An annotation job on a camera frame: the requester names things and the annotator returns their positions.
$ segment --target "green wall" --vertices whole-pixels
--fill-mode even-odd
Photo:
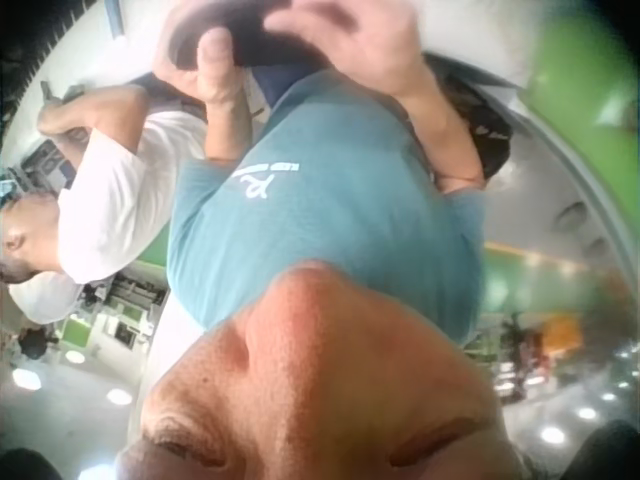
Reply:
[[[140,255],[138,261],[155,265],[157,267],[167,266],[167,251],[169,250],[169,225],[164,227],[160,235],[156,237],[151,245]]]
[[[484,313],[583,311],[596,298],[597,278],[592,270],[565,274],[562,264],[550,260],[530,267],[523,255],[489,249],[485,262]]]
[[[638,70],[620,39],[588,14],[551,22],[522,99],[581,154],[640,232],[638,132],[630,127]]]

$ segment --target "orange object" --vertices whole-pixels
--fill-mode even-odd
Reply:
[[[583,345],[582,330],[576,315],[552,316],[542,327],[542,350],[545,355],[554,355]]]

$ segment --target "ear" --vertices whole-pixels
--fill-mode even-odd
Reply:
[[[24,245],[25,235],[22,233],[9,233],[4,240],[4,248],[9,252],[17,252]]]

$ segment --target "teal t-shirt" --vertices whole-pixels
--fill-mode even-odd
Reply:
[[[321,260],[463,342],[482,290],[483,216],[480,191],[435,189],[394,114],[319,73],[287,92],[235,171],[185,163],[169,283],[211,329],[280,273]]]

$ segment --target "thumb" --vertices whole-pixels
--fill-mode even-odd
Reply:
[[[348,33],[327,17],[310,9],[276,11],[265,19],[264,28],[272,33],[299,37],[319,49],[334,63],[348,47]]]
[[[219,78],[234,67],[233,39],[229,30],[218,27],[205,33],[198,44],[198,72],[205,77]]]

